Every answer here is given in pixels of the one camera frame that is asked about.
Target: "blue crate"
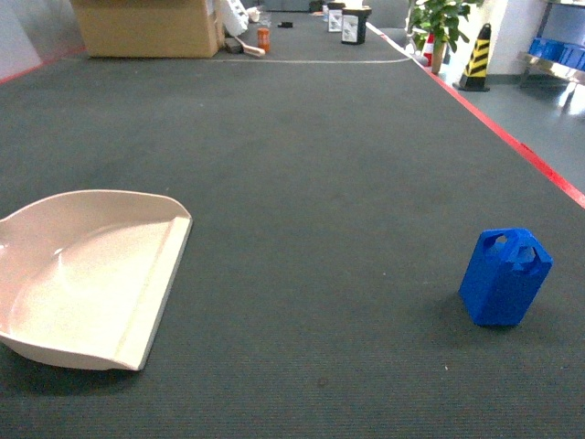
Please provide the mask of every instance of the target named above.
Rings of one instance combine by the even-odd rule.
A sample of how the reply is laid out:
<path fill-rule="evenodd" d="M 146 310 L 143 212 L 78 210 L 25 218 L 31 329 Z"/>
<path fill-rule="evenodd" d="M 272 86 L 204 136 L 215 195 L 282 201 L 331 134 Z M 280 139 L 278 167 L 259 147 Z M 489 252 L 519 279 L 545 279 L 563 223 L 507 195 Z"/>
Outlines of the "blue crate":
<path fill-rule="evenodd" d="M 585 67 L 585 48 L 575 44 L 565 44 L 565 48 L 558 62 L 572 69 L 583 70 Z"/>
<path fill-rule="evenodd" d="M 484 230 L 459 289 L 473 322 L 479 326 L 520 323 L 552 263 L 527 229 Z"/>
<path fill-rule="evenodd" d="M 535 57 L 541 57 L 542 56 L 542 52 L 545 49 L 545 46 L 547 45 L 547 41 L 544 38 L 534 38 L 534 40 L 532 41 L 532 44 L 530 45 L 530 49 L 528 50 L 528 53 L 530 55 L 534 55 Z"/>
<path fill-rule="evenodd" d="M 563 43 L 550 39 L 546 43 L 541 58 L 557 62 L 563 54 L 564 49 L 565 45 Z"/>
<path fill-rule="evenodd" d="M 563 54 L 565 45 L 560 41 L 546 38 L 534 38 L 528 53 L 542 59 L 558 61 Z"/>

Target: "green leaves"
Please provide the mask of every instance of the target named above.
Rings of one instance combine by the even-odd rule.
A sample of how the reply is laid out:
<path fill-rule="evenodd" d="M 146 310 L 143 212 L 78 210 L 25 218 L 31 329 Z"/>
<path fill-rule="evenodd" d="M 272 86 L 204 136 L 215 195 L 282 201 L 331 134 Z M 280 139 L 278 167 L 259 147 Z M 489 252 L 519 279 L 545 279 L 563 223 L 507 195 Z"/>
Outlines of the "green leaves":
<path fill-rule="evenodd" d="M 411 27 L 425 30 L 457 51 L 457 41 L 469 43 L 469 38 L 459 30 L 459 17 L 466 20 L 471 13 L 471 5 L 481 5 L 484 0 L 416 0 L 412 12 Z"/>

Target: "blue plastic jug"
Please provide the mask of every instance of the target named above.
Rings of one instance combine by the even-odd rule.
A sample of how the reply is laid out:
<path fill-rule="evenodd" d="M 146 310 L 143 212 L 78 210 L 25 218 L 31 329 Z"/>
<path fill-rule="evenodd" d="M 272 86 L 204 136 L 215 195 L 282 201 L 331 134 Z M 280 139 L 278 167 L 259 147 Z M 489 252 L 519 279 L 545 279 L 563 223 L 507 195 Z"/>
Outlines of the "blue plastic jug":
<path fill-rule="evenodd" d="M 552 263 L 529 230 L 483 231 L 459 289 L 473 322 L 479 326 L 520 323 Z"/>

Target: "orange can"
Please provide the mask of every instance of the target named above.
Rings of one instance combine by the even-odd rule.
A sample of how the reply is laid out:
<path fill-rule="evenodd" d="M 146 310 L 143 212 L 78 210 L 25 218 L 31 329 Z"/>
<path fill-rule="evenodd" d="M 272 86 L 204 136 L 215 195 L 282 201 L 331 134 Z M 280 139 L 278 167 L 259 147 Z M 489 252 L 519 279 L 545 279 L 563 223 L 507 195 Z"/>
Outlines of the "orange can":
<path fill-rule="evenodd" d="M 266 53 L 271 51 L 271 30 L 266 27 L 258 29 L 258 47 L 263 48 Z"/>

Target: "black and white container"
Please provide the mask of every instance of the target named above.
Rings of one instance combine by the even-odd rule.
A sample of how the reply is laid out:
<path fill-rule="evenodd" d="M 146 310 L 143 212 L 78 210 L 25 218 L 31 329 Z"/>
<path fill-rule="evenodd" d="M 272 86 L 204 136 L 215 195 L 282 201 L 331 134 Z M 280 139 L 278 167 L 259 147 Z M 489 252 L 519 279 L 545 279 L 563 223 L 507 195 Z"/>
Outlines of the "black and white container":
<path fill-rule="evenodd" d="M 342 10 L 341 42 L 343 44 L 364 44 L 367 17 L 371 13 L 372 10 L 368 6 L 345 7 Z"/>
<path fill-rule="evenodd" d="M 329 17 L 327 19 L 328 32 L 341 32 L 341 22 L 343 21 L 342 10 L 346 7 L 345 3 L 331 2 L 327 4 Z"/>

